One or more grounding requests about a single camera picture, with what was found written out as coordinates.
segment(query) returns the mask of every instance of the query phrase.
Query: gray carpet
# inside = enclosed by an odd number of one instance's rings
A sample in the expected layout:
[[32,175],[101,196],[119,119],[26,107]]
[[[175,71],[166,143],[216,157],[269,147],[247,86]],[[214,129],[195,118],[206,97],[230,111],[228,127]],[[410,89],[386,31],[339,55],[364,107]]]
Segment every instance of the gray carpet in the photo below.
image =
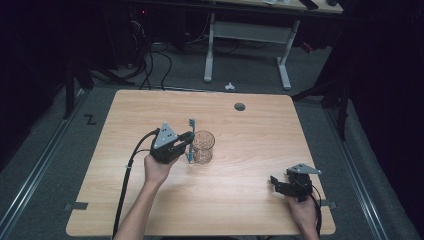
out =
[[[257,49],[247,47],[237,48],[231,54],[217,53],[214,80],[210,84],[202,81],[204,49],[180,51],[170,47],[163,52],[172,59],[172,69],[164,83],[167,87],[226,91],[225,85],[232,82],[236,87],[234,92],[293,95],[313,85],[331,51],[324,49],[307,54],[302,49],[292,49],[287,68],[293,89],[287,92],[281,87],[273,58],[280,47],[262,48],[264,55],[259,54]],[[233,49],[218,47],[217,50]],[[153,54],[153,57],[151,84],[160,85],[169,62],[159,54]],[[137,86],[144,76],[143,73],[133,79],[137,82]],[[65,211],[64,207],[77,197],[114,93],[120,88],[122,87],[111,82],[96,81],[95,88],[76,112],[56,148],[50,166],[8,239],[80,239],[66,234],[65,228],[70,212]],[[296,102],[295,106],[315,164],[324,173],[320,179],[326,196],[337,205],[331,210],[337,227],[336,233],[323,236],[322,239],[373,239],[370,226],[352,187],[338,137],[327,120],[327,110],[321,109],[318,99],[308,98]],[[56,97],[55,104],[34,125],[19,152],[0,174],[1,216],[4,216],[43,153],[49,139],[59,126],[63,113],[64,91]],[[92,122],[96,123],[95,125],[87,124],[86,114],[93,115]],[[346,144],[381,216],[388,239],[420,239],[381,171],[352,106],[346,123],[346,137]],[[241,236],[238,238],[253,239]],[[273,239],[294,238],[301,239],[294,236],[276,236]]]

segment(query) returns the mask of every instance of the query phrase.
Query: small white object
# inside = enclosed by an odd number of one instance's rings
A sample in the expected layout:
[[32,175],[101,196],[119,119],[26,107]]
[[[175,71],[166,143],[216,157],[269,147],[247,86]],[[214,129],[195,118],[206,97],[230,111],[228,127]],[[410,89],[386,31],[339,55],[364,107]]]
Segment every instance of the small white object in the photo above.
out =
[[229,82],[228,85],[225,86],[225,89],[227,89],[227,90],[234,90],[234,89],[236,89],[236,87],[234,87],[233,84],[231,84],[231,82]]
[[274,3],[277,2],[277,0],[263,0],[262,2],[264,2],[266,4],[274,5]]

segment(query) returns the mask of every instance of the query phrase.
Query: desk leg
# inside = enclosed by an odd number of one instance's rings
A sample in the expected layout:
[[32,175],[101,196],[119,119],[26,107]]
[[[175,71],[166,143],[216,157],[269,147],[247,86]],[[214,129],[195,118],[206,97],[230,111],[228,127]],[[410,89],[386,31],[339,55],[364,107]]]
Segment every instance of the desk leg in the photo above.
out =
[[215,14],[211,13],[211,24],[209,26],[209,46],[208,54],[206,55],[206,66],[205,66],[205,77],[204,82],[212,82],[212,70],[213,70],[213,38],[215,33]]
[[287,43],[286,43],[286,47],[285,47],[284,52],[283,52],[283,56],[277,58],[277,64],[278,64],[278,69],[280,70],[281,82],[283,83],[283,88],[285,90],[291,89],[289,76],[287,75],[286,60],[287,60],[287,57],[289,56],[290,49],[293,45],[294,38],[296,37],[296,33],[297,33],[297,29],[299,28],[299,24],[300,24],[300,20],[296,20],[293,23],[293,27],[291,28],[291,31],[289,33],[289,37],[287,39]]

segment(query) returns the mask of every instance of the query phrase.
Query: human hand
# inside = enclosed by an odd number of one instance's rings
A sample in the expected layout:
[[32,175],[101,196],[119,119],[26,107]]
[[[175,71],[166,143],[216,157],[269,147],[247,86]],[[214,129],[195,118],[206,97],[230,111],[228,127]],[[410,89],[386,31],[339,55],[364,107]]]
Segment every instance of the human hand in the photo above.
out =
[[310,196],[303,202],[298,202],[297,198],[286,196],[293,215],[293,220],[299,227],[305,240],[319,239],[316,230],[317,212],[315,202]]
[[152,155],[144,158],[145,184],[154,184],[160,187],[168,177],[172,165],[178,160],[178,157],[168,164],[157,162]]

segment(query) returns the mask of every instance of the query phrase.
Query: person's right hand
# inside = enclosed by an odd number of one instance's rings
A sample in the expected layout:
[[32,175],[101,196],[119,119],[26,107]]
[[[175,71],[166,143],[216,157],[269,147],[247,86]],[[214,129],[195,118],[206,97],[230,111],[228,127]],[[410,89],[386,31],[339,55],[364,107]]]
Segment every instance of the person's right hand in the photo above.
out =
[[319,239],[316,230],[317,212],[315,202],[310,196],[303,202],[298,202],[297,198],[285,196],[289,202],[293,220],[297,224],[305,240]]

